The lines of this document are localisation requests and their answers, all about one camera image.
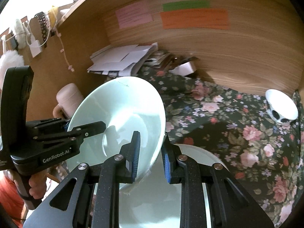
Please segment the orange sleeve forearm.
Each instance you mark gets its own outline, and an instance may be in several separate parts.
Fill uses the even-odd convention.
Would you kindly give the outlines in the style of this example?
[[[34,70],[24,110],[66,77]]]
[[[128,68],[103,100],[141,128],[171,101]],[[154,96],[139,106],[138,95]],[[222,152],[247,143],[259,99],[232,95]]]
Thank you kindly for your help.
[[[24,202],[17,193],[15,183],[7,177],[2,177],[0,189],[1,205],[14,223],[19,228],[22,228],[21,215]]]

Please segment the left hand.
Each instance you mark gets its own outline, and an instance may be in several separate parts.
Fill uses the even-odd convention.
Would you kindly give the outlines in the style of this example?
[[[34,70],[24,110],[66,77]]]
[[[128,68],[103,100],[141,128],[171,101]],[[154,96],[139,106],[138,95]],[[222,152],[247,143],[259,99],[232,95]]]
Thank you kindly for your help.
[[[47,170],[35,173],[29,180],[29,193],[34,199],[42,199],[46,193]]]

